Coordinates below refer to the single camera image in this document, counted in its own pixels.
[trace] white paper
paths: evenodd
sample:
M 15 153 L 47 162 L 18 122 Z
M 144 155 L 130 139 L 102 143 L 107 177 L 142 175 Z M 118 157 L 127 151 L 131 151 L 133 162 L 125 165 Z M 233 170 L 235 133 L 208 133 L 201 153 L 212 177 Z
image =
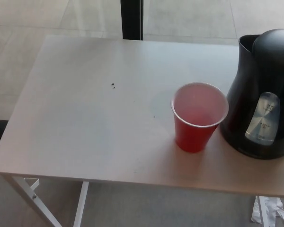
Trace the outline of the white paper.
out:
M 276 217 L 281 217 L 284 222 L 284 209 L 281 199 L 265 196 L 263 196 L 263 198 L 265 200 L 265 207 L 262 209 L 266 209 L 269 227 L 275 227 Z M 251 221 L 262 224 L 257 196 L 252 211 Z

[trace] white table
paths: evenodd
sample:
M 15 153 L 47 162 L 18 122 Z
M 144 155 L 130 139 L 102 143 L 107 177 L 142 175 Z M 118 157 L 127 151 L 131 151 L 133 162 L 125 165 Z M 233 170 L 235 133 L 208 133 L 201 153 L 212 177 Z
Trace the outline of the white table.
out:
M 202 81 L 226 94 L 237 65 L 236 46 L 49 36 L 1 139 L 0 174 L 55 227 L 23 177 L 83 181 L 75 226 L 92 181 L 284 197 L 284 157 L 244 156 L 219 129 L 198 154 L 174 143 L 176 89 Z

